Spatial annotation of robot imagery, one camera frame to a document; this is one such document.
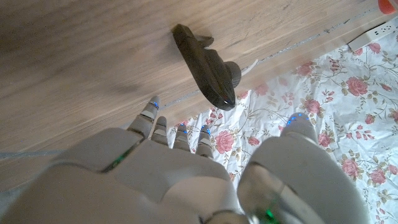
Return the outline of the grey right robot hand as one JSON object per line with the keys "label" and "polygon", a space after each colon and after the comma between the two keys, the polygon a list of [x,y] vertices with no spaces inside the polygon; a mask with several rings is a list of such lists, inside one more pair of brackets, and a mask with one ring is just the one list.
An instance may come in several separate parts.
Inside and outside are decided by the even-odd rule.
{"label": "grey right robot hand", "polygon": [[238,185],[213,159],[203,126],[191,152],[185,126],[167,144],[153,97],[127,129],[108,128],[54,157],[2,223],[367,223],[350,178],[294,113],[264,141]]}

